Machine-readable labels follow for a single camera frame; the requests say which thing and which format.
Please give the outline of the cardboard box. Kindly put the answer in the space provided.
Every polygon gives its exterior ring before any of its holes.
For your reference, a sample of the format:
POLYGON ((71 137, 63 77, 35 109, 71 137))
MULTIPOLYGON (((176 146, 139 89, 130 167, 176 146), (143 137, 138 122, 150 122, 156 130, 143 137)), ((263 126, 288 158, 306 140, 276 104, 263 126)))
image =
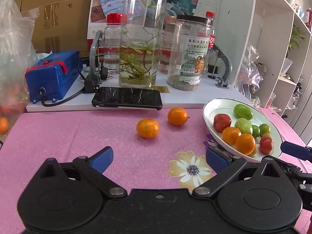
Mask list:
POLYGON ((32 35, 37 53, 79 51, 89 55, 87 28, 91 0, 15 0, 22 15, 39 10, 32 35))

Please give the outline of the large red tomato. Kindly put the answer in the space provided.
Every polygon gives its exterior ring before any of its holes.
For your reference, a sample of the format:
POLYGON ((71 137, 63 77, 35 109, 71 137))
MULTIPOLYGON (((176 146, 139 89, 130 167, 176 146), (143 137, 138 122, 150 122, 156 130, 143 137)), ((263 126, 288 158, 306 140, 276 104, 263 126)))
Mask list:
POLYGON ((214 117, 213 127, 216 132, 221 133, 225 128, 230 127, 231 123, 232 120, 229 115, 219 113, 214 117))

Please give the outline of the orange tangerine in plate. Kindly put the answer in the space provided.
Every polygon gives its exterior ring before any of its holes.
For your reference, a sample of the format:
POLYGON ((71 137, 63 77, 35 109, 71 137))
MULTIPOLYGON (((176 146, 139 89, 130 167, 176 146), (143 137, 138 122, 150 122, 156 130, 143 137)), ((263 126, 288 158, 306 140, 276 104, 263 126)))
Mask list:
POLYGON ((235 145, 239 136, 241 136, 241 131, 235 127, 227 127, 222 131, 222 140, 231 146, 235 145))

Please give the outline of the small red fruit in plate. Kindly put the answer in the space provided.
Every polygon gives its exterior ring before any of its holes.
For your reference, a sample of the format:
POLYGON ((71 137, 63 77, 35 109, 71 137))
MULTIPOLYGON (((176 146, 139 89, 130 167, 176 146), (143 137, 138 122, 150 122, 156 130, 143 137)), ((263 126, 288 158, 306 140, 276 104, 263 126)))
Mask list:
POLYGON ((259 151, 263 155, 269 155, 273 150, 273 139, 270 137, 262 137, 260 140, 259 151))

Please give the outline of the clear jar with label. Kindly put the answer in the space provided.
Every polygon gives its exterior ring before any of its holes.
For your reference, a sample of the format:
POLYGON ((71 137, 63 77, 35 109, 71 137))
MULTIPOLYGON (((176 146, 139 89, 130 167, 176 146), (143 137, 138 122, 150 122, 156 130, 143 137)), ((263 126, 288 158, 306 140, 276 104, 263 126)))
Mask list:
POLYGON ((167 73, 168 85, 183 91, 198 89, 209 39, 206 18, 192 15, 177 16, 167 73))

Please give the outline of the white oval plate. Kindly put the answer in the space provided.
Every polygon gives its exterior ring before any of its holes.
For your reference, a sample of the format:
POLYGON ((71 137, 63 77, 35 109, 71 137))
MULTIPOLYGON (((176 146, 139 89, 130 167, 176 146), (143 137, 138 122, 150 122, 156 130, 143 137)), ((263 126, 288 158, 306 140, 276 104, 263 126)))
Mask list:
MULTIPOLYGON (((214 138, 215 141, 219 143, 227 152, 243 157, 248 162, 258 163, 264 157, 264 155, 258 151, 253 156, 244 155, 236 150, 235 146, 230 146, 229 144, 225 143, 222 139, 222 134, 217 132, 213 127, 214 117, 217 114, 227 114, 231 120, 231 125, 234 126, 235 122, 237 121, 237 117, 234 115, 234 107, 237 104, 240 104, 240 101, 236 101, 234 99, 226 99, 226 98, 217 98, 209 101, 203 107, 203 118, 206 124, 208 131, 210 132, 211 136, 214 138)), ((271 129, 271 136, 273 139, 273 149, 270 152, 270 155, 275 158, 280 158, 282 156, 282 151, 280 150, 280 145, 283 142, 282 136, 279 133, 276 126, 259 110, 255 109, 254 107, 250 107, 251 111, 253 112, 253 118, 251 119, 251 124, 260 126, 261 124, 269 125, 271 129)))

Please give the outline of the brown longan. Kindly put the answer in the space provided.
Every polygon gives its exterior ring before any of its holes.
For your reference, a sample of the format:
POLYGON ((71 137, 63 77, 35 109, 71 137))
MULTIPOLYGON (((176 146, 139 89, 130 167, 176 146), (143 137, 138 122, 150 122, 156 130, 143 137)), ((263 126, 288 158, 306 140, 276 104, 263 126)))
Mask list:
POLYGON ((264 133, 264 134, 262 135, 262 137, 269 137, 269 138, 272 138, 272 136, 271 136, 270 133, 264 133))
POLYGON ((257 147, 255 146, 254 150, 252 153, 249 154, 249 157, 253 157, 257 153, 257 147))

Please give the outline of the grey bracket right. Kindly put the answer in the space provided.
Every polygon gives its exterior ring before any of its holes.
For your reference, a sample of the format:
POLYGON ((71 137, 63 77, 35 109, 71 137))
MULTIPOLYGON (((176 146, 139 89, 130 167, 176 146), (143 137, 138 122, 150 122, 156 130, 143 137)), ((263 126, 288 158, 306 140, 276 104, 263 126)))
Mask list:
POLYGON ((213 50, 216 54, 216 60, 220 60, 223 62, 225 71, 222 76, 219 76, 217 79, 217 83, 215 84, 218 88, 228 89, 230 83, 230 76, 232 74, 232 62, 229 57, 223 53, 223 51, 215 44, 213 50))

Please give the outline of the red-capped clear bottle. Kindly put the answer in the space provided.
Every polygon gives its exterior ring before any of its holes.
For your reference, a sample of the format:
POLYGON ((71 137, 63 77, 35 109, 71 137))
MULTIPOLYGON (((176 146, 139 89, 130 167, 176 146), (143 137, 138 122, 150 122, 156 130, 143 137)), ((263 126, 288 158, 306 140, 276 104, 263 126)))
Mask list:
POLYGON ((126 22, 127 16, 123 13, 110 13, 106 18, 107 26, 104 29, 104 66, 112 74, 119 73, 122 24, 126 22))

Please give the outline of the small green tomato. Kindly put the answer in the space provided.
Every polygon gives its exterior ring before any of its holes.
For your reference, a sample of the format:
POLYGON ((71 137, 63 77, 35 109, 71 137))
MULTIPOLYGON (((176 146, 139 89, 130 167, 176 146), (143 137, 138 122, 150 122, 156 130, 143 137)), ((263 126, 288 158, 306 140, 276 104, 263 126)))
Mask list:
POLYGON ((260 130, 260 136, 262 137, 264 134, 270 134, 271 133, 271 128, 268 124, 261 124, 259 126, 260 130))
POLYGON ((260 136, 260 127, 257 125, 252 125, 253 133, 252 136, 254 138, 258 138, 260 136))

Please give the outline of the black smartphone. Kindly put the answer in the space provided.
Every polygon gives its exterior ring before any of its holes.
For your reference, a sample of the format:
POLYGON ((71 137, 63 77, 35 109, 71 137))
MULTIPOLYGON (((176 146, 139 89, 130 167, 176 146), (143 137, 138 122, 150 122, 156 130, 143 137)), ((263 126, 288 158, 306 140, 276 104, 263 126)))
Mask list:
POLYGON ((161 110, 160 92, 152 89, 100 87, 92 101, 94 107, 145 108, 161 110))

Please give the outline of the blue electric box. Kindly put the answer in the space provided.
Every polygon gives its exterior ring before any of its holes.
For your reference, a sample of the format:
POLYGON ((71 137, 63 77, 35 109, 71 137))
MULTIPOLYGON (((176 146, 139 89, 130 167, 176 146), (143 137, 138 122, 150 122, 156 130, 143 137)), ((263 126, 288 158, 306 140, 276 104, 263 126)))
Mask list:
POLYGON ((79 51, 52 53, 27 69, 30 100, 62 100, 83 70, 79 51))

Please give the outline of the glass vase with plant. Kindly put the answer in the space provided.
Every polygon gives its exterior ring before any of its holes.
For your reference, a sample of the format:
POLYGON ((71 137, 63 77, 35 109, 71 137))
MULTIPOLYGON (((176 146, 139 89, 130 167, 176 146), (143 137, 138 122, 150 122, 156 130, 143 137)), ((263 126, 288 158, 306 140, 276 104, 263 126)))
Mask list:
POLYGON ((162 42, 166 0, 156 0, 155 18, 151 26, 134 24, 132 13, 135 0, 124 0, 123 13, 127 22, 122 24, 120 41, 119 84, 128 88, 152 88, 155 85, 162 42))

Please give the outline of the red-capped cola bottle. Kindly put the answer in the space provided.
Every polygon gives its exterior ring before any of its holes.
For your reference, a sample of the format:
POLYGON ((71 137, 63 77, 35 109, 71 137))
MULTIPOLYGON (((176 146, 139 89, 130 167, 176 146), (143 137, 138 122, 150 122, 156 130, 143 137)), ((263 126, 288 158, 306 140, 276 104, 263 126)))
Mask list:
POLYGON ((210 57, 212 55, 212 51, 213 51, 213 47, 214 47, 214 43, 215 43, 215 35, 216 35, 216 30, 214 27, 215 13, 214 12, 206 12, 206 19, 207 19, 209 43, 208 43, 208 50, 206 53, 205 64, 204 64, 202 76, 204 76, 208 70, 208 62, 209 62, 210 57))

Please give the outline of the large green mango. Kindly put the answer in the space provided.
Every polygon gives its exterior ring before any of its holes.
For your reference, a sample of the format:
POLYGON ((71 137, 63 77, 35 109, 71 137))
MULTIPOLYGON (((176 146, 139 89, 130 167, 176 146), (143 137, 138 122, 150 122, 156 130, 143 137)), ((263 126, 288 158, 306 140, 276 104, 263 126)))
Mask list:
POLYGON ((252 110, 244 104, 237 104, 234 107, 233 112, 237 118, 245 118, 249 121, 253 118, 252 110))
POLYGON ((252 124, 245 118, 238 118, 234 125, 235 128, 239 129, 242 134, 250 134, 253 133, 252 124))

